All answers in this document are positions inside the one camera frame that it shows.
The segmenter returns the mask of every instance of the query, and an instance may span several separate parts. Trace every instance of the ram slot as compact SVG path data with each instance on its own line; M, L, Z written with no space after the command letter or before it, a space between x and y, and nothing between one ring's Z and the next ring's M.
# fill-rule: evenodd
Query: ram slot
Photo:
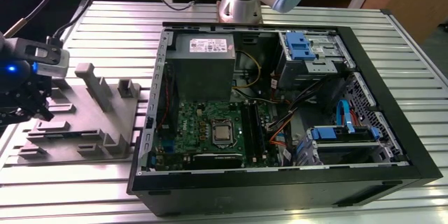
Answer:
M241 123L245 157L248 162L256 162L261 159L265 150L259 108L256 104L251 103L241 105Z

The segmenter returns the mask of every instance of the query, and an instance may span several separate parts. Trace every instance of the blue led light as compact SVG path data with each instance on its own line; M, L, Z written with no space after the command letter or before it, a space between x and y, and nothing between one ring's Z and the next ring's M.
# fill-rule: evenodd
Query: blue led light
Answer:
M37 72L37 63L36 62L33 63L33 72L35 73Z
M17 68L15 66L8 66L7 70L8 70L8 72L16 72Z

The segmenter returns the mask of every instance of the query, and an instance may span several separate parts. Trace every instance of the power supply label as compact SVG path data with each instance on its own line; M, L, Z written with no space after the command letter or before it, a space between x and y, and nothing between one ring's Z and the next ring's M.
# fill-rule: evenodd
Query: power supply label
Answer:
M189 52L227 52L225 39L192 39Z

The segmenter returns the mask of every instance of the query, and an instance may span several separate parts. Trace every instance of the metal slatted workbench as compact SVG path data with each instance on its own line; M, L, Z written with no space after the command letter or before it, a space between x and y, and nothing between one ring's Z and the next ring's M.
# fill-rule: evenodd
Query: metal slatted workbench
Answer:
M144 87L140 94L136 131L144 124L152 68L161 22L216 22L216 6L197 5L173 12L155 3L95 2L85 17L65 33L71 51L67 80L75 78L80 62L95 64L96 76L108 83L131 77ZM351 26L357 39L397 99L441 173L448 175L448 91L447 79L396 23L379 10L297 8L288 14L263 9L268 24ZM159 219L125 193L131 160L75 165L19 166L21 131L33 122L9 126L0 140L0 220L8 223L176 222L192 223L291 222L401 223L447 222L448 178L420 188L401 190L363 207L297 211L247 212L232 215Z

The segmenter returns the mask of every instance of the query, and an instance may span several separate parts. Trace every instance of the motherboard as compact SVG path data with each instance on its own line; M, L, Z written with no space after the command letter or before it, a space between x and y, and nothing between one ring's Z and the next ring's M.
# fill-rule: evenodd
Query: motherboard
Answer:
M157 169L275 166L264 142L271 119L263 102L181 102L176 137L156 144Z

